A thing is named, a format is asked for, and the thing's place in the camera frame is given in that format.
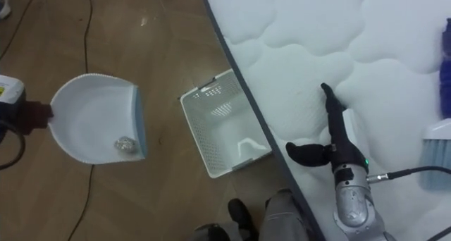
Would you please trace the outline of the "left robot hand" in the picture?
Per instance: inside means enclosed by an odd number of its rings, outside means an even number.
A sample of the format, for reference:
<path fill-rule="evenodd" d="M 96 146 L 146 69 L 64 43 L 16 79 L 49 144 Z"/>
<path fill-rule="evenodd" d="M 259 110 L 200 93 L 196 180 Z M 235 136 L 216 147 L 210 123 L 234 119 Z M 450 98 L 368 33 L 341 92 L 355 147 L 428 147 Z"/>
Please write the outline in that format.
<path fill-rule="evenodd" d="M 49 104 L 27 100 L 24 83 L 1 75 L 1 120 L 15 127 L 23 135 L 45 129 L 54 117 Z"/>

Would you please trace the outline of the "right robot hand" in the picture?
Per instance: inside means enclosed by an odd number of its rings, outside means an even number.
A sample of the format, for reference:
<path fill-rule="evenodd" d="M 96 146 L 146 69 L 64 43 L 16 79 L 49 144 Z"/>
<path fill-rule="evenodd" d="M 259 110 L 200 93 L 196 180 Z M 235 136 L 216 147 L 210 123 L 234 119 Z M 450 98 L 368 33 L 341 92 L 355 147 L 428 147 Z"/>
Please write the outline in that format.
<path fill-rule="evenodd" d="M 343 105 L 329 85 L 322 83 L 321 89 L 326 96 L 330 144 L 297 146 L 293 142 L 288 142 L 285 145 L 288 156 L 294 162 L 306 167 L 319 167 L 330 163 L 334 171 L 339 166 L 353 164 L 362 167 L 368 173 L 369 165 L 366 158 L 347 136 Z"/>

